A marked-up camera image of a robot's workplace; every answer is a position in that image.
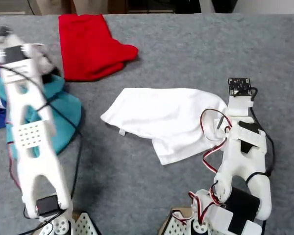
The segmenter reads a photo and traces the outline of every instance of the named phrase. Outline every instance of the white cloth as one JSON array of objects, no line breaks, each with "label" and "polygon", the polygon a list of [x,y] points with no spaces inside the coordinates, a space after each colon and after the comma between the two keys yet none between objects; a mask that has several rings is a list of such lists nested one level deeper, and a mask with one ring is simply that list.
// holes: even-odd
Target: white cloth
[{"label": "white cloth", "polygon": [[[199,118],[207,108],[223,112],[226,104],[215,94],[195,89],[125,88],[101,119],[120,128],[120,134],[152,139],[161,164],[166,165],[219,143],[205,138],[201,130]],[[220,116],[205,113],[204,130],[210,139],[214,119]]]}]

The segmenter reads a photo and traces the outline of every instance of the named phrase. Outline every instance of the gray carpet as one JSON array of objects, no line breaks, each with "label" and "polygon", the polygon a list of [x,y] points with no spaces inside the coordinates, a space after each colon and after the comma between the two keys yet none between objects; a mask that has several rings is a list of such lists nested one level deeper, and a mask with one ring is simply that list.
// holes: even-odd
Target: gray carpet
[{"label": "gray carpet", "polygon": [[[228,99],[227,78],[247,76],[258,87],[254,111],[276,143],[267,235],[294,235],[294,16],[106,16],[113,36],[140,49],[123,71],[94,83],[68,83],[85,109],[85,144],[74,206],[87,210],[104,235],[154,235],[173,206],[188,206],[189,190],[208,188],[213,174],[201,155],[166,166],[151,141],[104,124],[100,115],[125,87],[196,88]],[[27,42],[41,42],[61,67],[56,16],[0,17]],[[76,138],[60,155],[71,186]],[[268,148],[268,160],[271,157]],[[221,153],[211,158],[221,162]],[[244,186],[236,179],[235,185]],[[23,218],[20,192],[8,174],[0,130],[0,235],[37,225]]]}]

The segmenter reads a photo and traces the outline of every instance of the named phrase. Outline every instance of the red towel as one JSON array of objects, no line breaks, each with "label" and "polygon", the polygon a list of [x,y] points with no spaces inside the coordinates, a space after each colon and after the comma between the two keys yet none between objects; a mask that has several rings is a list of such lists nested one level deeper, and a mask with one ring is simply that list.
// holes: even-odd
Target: red towel
[{"label": "red towel", "polygon": [[138,53],[112,38],[103,15],[61,15],[59,33],[67,81],[98,80],[123,69]]}]

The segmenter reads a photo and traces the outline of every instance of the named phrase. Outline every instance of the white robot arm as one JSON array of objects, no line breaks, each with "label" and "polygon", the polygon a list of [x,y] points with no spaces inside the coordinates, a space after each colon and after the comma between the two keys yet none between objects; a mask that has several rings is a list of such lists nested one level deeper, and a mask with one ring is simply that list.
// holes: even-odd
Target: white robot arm
[{"label": "white robot arm", "polygon": [[[0,28],[0,76],[5,86],[12,134],[18,155],[18,178],[29,218],[48,222],[41,234],[74,235],[73,204],[63,168],[52,147],[51,137],[56,134],[51,107],[44,95],[42,75],[51,72],[53,64],[42,44],[25,44],[8,27]],[[41,120],[25,124],[27,106],[34,108]],[[38,147],[35,157],[32,148]],[[37,198],[36,178],[45,176],[53,185],[55,194]],[[96,229],[87,214],[77,221],[86,221],[88,229],[79,234],[96,235]]]},{"label": "white robot arm", "polygon": [[[254,97],[251,97],[249,79],[229,78],[229,90],[229,105],[223,117],[231,127],[223,117],[214,122],[215,136],[224,138],[224,144],[215,148],[223,151],[223,159],[219,169],[212,170],[216,173],[214,184],[209,191],[202,189],[193,196],[190,193],[193,215],[183,218],[179,211],[174,211],[163,235],[175,235],[176,229],[171,228],[177,226],[183,226],[187,235],[261,235],[264,232],[253,221],[255,218],[265,221],[271,213],[270,181],[265,165],[266,134],[248,116]],[[232,187],[236,175],[246,181],[251,194]]]}]

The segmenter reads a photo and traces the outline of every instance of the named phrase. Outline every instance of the teal cloth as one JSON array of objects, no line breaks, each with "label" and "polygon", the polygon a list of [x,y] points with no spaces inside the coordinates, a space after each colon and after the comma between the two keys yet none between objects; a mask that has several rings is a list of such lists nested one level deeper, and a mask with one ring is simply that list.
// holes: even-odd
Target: teal cloth
[{"label": "teal cloth", "polygon": [[[82,105],[78,98],[75,96],[62,91],[64,86],[64,79],[62,77],[53,75],[52,81],[50,83],[44,84],[44,93],[47,99],[50,99],[56,95],[56,99],[51,102],[53,107],[55,107],[60,113],[67,117],[71,122],[78,126]],[[6,94],[2,79],[0,78],[0,97],[6,100]],[[75,129],[64,120],[57,112],[52,111],[53,121],[56,127],[56,135],[51,138],[53,149],[56,153],[59,153],[71,140]],[[32,108],[28,107],[27,114],[25,116],[25,123],[30,123],[34,121],[41,120],[38,113]],[[6,142],[13,141],[12,136],[12,125],[6,125]],[[17,152],[15,146],[11,146],[12,154],[15,159],[17,159]],[[39,148],[35,147],[34,154],[39,156]]]}]

